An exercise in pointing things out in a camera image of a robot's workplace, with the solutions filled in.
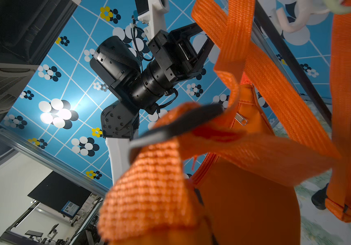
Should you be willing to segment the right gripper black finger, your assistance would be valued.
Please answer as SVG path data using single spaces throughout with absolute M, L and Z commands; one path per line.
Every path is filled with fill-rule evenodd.
M 132 140 L 129 147 L 129 163 L 132 164 L 140 151 L 149 145 L 166 142 L 176 136 L 194 130 L 214 118 L 223 114 L 221 104 L 200 106 L 182 114 L 175 121 L 145 132 L 142 136 Z

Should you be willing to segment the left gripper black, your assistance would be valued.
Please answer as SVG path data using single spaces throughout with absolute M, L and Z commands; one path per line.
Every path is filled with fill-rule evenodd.
M 180 27 L 170 33 L 160 30 L 148 43 L 154 60 L 170 83 L 188 80 L 188 75 L 198 75 L 203 69 L 214 42 L 206 37 L 197 51 L 190 41 L 202 31 L 197 23 Z

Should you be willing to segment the orange bag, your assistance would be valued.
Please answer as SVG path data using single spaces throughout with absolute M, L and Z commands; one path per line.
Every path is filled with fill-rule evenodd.
M 111 245 L 297 245 L 294 187 L 338 153 L 273 61 L 251 41 L 254 1 L 197 1 L 192 18 L 220 54 L 223 114 L 144 147 L 105 197 L 98 233 Z M 184 103 L 155 128 L 200 107 Z
M 351 6 L 351 1 L 342 5 Z M 326 207 L 351 222 L 351 13 L 334 14 L 331 37 L 330 90 L 332 141 L 340 159 L 332 169 Z

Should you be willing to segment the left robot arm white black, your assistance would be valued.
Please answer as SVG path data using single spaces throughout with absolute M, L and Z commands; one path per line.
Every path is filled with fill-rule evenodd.
M 190 24 L 171 32 L 160 30 L 148 43 L 153 59 L 146 69 L 117 36 L 105 40 L 90 61 L 91 68 L 105 82 L 117 101 L 101 113 L 102 135 L 109 149 L 112 179 L 117 181 L 145 146 L 163 143 L 192 131 L 223 113 L 220 104 L 203 106 L 174 122 L 138 135 L 139 112 L 158 113 L 158 100 L 178 92 L 176 84 L 201 73 L 214 42 L 207 38 L 199 51 L 190 41 L 202 30 Z

